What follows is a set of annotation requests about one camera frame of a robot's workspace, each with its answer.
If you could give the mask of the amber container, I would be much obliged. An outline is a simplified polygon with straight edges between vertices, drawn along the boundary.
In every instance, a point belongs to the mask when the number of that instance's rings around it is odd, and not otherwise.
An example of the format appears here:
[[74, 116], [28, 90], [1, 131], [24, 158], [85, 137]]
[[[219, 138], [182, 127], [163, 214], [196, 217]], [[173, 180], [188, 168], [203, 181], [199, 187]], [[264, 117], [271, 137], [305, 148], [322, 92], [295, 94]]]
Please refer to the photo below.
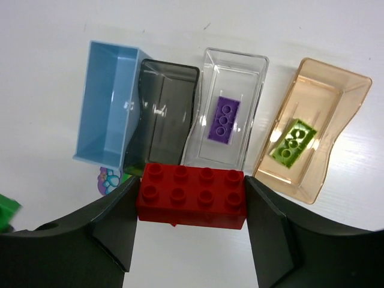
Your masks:
[[[265, 140], [253, 176], [274, 191], [298, 201], [316, 201], [328, 171], [334, 143], [363, 104], [372, 79], [311, 58], [304, 58]], [[288, 169], [269, 155], [294, 119], [317, 134]]]

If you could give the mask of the purple lego brick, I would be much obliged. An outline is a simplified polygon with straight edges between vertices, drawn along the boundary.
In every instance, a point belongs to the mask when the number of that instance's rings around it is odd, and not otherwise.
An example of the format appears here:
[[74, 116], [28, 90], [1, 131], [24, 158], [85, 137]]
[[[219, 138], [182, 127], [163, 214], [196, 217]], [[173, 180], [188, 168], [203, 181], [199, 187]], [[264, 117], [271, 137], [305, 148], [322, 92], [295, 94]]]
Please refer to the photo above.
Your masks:
[[240, 106], [240, 101], [219, 96], [208, 139], [228, 144]]

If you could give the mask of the lime green lego brick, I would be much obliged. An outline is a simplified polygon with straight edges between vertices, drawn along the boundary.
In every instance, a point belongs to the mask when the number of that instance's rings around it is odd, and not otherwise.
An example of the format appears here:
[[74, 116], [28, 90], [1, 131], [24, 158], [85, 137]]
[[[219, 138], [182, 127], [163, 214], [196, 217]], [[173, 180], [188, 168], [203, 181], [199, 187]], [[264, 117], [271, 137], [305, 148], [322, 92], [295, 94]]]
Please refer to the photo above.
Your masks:
[[269, 153], [276, 162], [290, 169], [317, 134], [312, 126], [294, 119]]

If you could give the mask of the clear container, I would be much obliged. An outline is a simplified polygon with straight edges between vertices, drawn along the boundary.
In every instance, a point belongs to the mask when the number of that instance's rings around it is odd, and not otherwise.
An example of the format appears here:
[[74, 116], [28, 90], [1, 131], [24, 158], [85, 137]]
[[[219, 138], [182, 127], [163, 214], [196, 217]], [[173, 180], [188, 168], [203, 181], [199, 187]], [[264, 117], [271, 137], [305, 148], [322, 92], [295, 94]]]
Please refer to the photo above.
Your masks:
[[[227, 170], [244, 168], [268, 66], [267, 56], [218, 48], [205, 50], [199, 109], [185, 144], [184, 165]], [[208, 139], [219, 96], [240, 101], [228, 144]]]

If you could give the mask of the blue container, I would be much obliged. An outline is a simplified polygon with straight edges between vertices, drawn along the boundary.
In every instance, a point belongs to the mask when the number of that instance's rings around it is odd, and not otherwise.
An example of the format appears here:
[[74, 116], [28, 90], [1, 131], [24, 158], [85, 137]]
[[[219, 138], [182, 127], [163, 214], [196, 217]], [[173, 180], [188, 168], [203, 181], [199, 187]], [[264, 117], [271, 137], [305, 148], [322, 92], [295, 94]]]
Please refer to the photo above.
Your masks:
[[92, 41], [74, 158], [119, 170], [140, 119], [140, 48]]

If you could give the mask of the green lego plate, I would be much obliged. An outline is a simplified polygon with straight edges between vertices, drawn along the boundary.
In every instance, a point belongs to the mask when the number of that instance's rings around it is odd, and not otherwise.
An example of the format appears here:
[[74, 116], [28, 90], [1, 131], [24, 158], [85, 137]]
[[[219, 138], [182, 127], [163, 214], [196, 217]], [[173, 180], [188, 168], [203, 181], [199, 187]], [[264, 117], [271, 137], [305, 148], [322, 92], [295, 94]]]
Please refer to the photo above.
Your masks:
[[8, 229], [8, 227], [10, 226], [11, 220], [22, 208], [22, 205], [18, 201], [8, 198], [1, 194], [0, 207], [1, 207], [0, 229], [2, 233]]

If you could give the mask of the dark grey container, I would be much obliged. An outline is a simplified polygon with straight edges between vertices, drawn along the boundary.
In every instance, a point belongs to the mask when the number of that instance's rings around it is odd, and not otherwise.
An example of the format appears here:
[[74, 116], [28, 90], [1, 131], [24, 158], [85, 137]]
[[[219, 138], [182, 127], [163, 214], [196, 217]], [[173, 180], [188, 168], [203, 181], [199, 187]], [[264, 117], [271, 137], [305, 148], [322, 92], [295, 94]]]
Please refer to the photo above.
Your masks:
[[139, 74], [140, 119], [123, 171], [142, 176], [148, 163], [179, 164], [194, 116], [200, 70], [144, 59]]

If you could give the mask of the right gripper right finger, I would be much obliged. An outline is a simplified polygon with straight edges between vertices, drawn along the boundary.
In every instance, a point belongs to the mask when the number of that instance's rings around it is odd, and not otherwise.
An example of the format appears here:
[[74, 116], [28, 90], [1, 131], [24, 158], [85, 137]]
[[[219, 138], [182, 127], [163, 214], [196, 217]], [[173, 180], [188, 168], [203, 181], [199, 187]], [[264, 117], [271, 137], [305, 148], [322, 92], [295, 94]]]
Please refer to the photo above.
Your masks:
[[383, 231], [325, 218], [245, 177], [259, 287], [383, 287]]

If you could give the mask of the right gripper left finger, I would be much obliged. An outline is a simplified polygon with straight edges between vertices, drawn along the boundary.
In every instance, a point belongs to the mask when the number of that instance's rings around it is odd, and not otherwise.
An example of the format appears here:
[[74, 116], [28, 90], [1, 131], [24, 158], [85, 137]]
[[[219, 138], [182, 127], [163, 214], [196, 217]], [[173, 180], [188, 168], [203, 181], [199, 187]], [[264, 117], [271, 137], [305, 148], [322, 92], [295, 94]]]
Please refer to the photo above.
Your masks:
[[140, 179], [37, 229], [1, 234], [1, 287], [122, 287]]

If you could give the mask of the red and green lego block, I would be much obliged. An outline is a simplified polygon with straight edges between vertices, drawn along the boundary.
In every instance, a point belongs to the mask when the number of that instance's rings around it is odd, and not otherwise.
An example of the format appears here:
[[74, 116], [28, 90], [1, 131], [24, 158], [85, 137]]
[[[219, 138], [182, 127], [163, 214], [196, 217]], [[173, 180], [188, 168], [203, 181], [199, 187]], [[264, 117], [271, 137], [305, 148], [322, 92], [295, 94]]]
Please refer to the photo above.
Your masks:
[[141, 221], [240, 230], [247, 217], [244, 174], [150, 163], [136, 208]]

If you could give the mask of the purple flower lego piece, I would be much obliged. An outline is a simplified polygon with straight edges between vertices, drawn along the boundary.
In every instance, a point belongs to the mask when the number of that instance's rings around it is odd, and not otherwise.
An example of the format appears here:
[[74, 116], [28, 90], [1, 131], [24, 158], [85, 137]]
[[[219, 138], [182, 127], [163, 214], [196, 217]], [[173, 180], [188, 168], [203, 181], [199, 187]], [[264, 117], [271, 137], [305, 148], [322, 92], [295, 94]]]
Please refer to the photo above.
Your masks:
[[100, 168], [97, 178], [97, 188], [102, 196], [105, 196], [117, 188], [122, 181], [122, 172], [120, 170]]

